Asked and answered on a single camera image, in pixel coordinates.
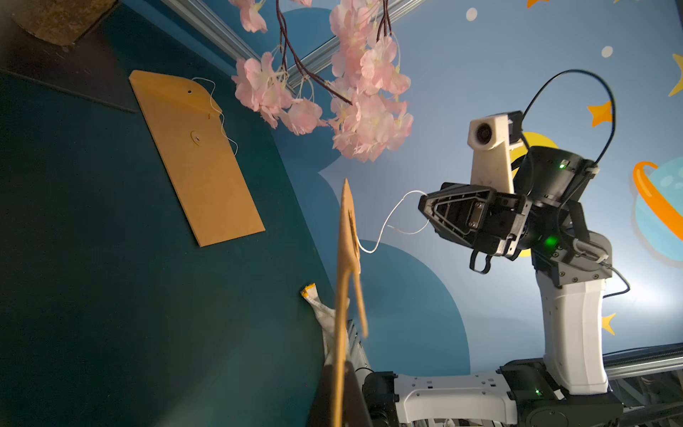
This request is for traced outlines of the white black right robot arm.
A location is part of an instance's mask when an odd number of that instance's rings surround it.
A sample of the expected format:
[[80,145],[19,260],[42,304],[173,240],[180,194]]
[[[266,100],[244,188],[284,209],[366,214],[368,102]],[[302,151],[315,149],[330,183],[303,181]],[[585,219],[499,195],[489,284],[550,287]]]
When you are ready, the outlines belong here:
[[597,172],[534,147],[512,190],[445,183],[418,203],[435,232],[418,256],[365,262],[375,426],[479,419],[510,426],[615,426],[601,321],[612,247],[580,197]]

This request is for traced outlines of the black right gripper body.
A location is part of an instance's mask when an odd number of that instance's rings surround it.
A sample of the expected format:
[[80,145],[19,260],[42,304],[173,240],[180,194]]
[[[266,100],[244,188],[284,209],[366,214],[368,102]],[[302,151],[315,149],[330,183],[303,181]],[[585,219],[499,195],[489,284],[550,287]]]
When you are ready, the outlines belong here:
[[564,275],[600,262],[600,244],[586,225],[579,201],[599,171],[597,162],[569,151],[535,146],[514,162],[513,190],[443,183],[421,197],[418,209],[443,239],[471,249],[470,270],[485,257],[511,261],[530,250],[536,270]]

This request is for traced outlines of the brown kraft file bag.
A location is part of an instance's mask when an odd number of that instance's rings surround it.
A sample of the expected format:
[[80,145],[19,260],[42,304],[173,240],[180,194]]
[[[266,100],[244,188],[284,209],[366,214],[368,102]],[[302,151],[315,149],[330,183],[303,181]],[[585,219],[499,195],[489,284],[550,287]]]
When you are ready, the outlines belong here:
[[210,92],[142,70],[129,81],[197,243],[265,231]]

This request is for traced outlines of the brown kraft envelope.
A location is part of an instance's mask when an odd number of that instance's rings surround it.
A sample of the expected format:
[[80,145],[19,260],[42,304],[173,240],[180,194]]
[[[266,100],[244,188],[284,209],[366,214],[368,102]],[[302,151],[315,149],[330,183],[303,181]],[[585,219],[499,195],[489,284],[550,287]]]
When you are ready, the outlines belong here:
[[362,333],[364,337],[368,336],[366,307],[360,283],[361,250],[359,248],[354,200],[350,189],[350,183],[347,179],[344,180],[343,190],[341,191],[338,231],[332,369],[333,381],[330,400],[331,426],[343,425],[343,392],[345,363],[347,359],[347,318],[350,302],[350,281],[352,281],[355,288]]

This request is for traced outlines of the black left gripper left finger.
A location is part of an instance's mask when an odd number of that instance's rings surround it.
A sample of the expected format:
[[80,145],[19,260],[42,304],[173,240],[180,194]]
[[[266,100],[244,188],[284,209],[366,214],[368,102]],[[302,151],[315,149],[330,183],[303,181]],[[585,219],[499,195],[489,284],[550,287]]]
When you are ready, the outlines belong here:
[[306,422],[306,427],[330,427],[332,412],[332,393],[334,388],[334,368],[325,365]]

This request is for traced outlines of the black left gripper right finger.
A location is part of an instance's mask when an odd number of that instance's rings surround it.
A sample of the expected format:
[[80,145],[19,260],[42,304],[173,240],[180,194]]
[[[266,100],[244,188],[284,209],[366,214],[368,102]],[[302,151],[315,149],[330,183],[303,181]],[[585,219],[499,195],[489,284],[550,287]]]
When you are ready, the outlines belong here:
[[343,412],[341,425],[344,427],[372,427],[366,401],[359,385],[355,368],[346,361],[343,371]]

